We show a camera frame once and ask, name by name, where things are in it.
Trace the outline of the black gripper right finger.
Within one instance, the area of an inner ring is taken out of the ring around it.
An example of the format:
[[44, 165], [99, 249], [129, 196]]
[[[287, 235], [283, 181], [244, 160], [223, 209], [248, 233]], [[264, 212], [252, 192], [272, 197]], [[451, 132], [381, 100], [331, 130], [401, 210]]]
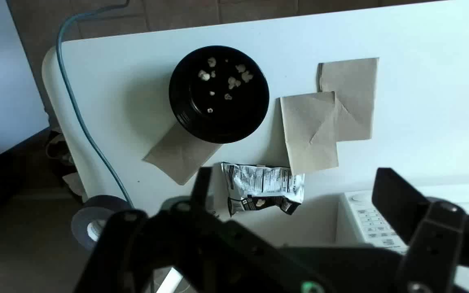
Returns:
[[391, 168], [376, 171], [371, 202], [407, 244], [396, 274], [399, 290], [466, 292], [454, 283], [458, 267], [469, 267], [469, 213], [464, 209], [425, 197]]

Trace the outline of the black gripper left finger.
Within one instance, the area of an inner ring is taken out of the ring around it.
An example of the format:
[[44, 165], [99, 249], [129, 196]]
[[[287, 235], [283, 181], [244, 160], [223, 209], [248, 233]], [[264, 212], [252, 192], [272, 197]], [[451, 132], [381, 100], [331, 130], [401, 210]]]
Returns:
[[160, 213], [174, 217], [210, 217], [208, 187], [212, 179], [210, 168], [200, 168], [189, 196], [173, 197], [163, 202]]

